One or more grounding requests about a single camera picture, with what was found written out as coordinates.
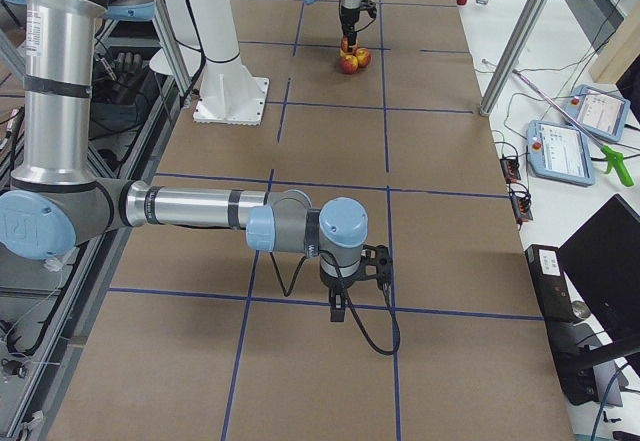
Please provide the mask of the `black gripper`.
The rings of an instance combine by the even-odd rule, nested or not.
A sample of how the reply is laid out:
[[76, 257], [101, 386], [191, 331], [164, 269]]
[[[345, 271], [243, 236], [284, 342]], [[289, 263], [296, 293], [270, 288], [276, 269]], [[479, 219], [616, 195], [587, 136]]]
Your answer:
[[364, 266], [361, 262], [349, 266], [335, 267], [328, 256], [320, 256], [320, 279], [329, 289], [330, 321], [343, 322], [345, 319], [347, 301], [341, 288], [350, 288], [363, 275]]
[[357, 33], [355, 25], [360, 18], [359, 8], [340, 7], [339, 19], [343, 34], [347, 34], [347, 53], [353, 54], [357, 49]]

